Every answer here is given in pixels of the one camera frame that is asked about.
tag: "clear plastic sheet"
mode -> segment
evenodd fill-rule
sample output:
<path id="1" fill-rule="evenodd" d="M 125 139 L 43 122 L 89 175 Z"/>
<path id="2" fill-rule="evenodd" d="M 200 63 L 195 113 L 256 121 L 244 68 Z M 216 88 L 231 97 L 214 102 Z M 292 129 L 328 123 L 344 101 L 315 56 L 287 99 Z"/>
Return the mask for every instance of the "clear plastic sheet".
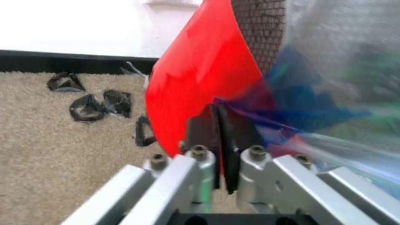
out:
<path id="1" fill-rule="evenodd" d="M 273 68 L 225 104 L 254 120 L 273 154 L 347 166 L 400 199 L 400 1 L 286 4 Z"/>

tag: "bolt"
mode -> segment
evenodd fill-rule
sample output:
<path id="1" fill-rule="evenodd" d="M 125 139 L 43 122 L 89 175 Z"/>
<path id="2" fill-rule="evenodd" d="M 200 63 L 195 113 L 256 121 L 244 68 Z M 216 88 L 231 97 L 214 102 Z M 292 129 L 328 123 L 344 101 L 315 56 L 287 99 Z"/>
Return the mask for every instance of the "bolt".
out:
<path id="1" fill-rule="evenodd" d="M 299 216 L 299 215 L 305 215 L 305 214 L 307 214 L 307 212 L 305 210 L 299 208 L 296 210 L 295 214 L 297 216 Z"/>
<path id="2" fill-rule="evenodd" d="M 204 145 L 194 145 L 190 148 L 190 151 L 192 152 L 192 157 L 198 161 L 203 161 L 207 158 L 208 148 Z"/>
<path id="3" fill-rule="evenodd" d="M 295 159 L 297 159 L 297 161 L 303 165 L 305 168 L 307 169 L 311 169 L 311 165 L 312 165 L 312 161 L 308 156 L 299 154 L 295 156 Z"/>
<path id="4" fill-rule="evenodd" d="M 250 147 L 250 157 L 256 161 L 262 161 L 265 159 L 267 151 L 261 145 L 253 145 Z"/>
<path id="5" fill-rule="evenodd" d="M 163 154 L 154 154 L 150 159 L 150 165 L 153 170 L 162 170 L 167 166 L 167 157 Z"/>
<path id="6" fill-rule="evenodd" d="M 279 212 L 279 208 L 278 208 L 278 206 L 276 206 L 276 205 L 268 204 L 268 207 L 271 209 L 271 211 L 272 211 L 274 214 L 280 214 L 280 213 L 281 213 L 281 212 Z"/>
<path id="7" fill-rule="evenodd" d="M 180 140 L 178 142 L 178 147 L 179 147 L 180 154 L 184 154 L 185 153 L 185 142 Z"/>

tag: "beige carpet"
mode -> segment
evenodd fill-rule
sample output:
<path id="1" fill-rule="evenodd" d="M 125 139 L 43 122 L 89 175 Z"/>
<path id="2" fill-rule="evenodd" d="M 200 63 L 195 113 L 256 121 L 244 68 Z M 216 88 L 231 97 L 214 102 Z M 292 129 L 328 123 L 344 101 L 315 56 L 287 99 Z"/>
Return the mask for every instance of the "beige carpet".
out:
<path id="1" fill-rule="evenodd" d="M 131 119 L 74 122 L 70 104 L 86 93 L 51 92 L 53 74 L 0 73 L 0 224 L 54 225 L 126 164 L 141 166 L 162 149 L 138 148 L 132 134 L 145 115 L 143 78 L 78 75 L 88 92 L 132 93 Z M 214 212 L 237 212 L 235 197 L 214 192 Z"/>

